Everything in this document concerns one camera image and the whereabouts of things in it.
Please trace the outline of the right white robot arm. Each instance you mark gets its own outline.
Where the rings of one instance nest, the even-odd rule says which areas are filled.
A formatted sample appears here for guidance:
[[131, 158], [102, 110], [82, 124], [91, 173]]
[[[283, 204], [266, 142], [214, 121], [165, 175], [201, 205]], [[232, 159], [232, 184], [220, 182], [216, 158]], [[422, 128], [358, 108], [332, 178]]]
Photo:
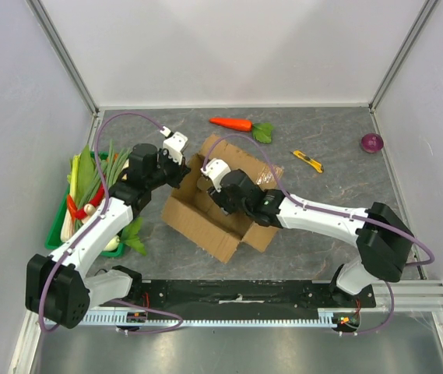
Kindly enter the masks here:
[[311, 231], [354, 246], [359, 255], [342, 265], [329, 286], [330, 301], [349, 305], [374, 281], [399, 282], [410, 254], [411, 231], [384, 203], [343, 208], [309, 202], [279, 189], [262, 189], [241, 169], [205, 167], [213, 202], [225, 213], [243, 213], [263, 227]]

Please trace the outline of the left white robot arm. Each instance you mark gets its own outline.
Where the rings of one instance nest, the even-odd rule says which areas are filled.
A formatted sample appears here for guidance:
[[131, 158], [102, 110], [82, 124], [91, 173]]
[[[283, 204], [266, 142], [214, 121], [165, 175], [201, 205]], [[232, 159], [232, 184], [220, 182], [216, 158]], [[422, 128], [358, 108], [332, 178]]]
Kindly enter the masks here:
[[90, 219], [49, 256], [35, 255], [26, 267], [26, 307], [38, 314], [43, 331], [46, 320], [72, 329], [86, 313], [118, 299], [126, 306], [142, 300], [142, 276], [115, 266], [98, 276], [87, 274], [106, 245], [132, 223], [163, 185], [179, 187], [190, 172], [185, 163], [184, 140], [171, 137], [161, 148], [142, 143], [133, 147], [128, 167], [105, 193]]

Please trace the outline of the yellow utility knife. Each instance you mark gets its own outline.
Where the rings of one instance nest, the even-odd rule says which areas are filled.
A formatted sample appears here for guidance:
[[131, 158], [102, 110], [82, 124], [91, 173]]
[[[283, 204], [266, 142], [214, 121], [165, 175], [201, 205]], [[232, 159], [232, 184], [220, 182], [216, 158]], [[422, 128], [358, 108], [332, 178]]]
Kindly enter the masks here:
[[319, 174], [322, 174], [324, 172], [324, 168], [322, 166], [322, 164], [318, 161], [316, 161], [315, 159], [309, 157], [307, 154], [303, 153], [300, 150], [295, 150], [292, 152], [292, 154], [302, 160], [304, 163], [308, 164], [309, 166], [311, 166], [312, 168], [314, 168]]

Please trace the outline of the brown cardboard express box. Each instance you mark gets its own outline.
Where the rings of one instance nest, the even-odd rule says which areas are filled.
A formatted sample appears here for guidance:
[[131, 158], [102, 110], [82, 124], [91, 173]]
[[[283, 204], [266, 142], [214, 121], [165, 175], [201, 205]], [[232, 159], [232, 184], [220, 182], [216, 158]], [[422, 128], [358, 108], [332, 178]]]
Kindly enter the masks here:
[[215, 145], [218, 139], [219, 136], [212, 134], [191, 157], [190, 172], [180, 188], [174, 189], [167, 198], [162, 219], [220, 262], [227, 263], [242, 242], [259, 252], [267, 250], [277, 229], [258, 225], [230, 202], [226, 193], [217, 192], [202, 173], [204, 160], [220, 159], [230, 170], [244, 171], [262, 190], [274, 189], [276, 181], [265, 162], [226, 140]]

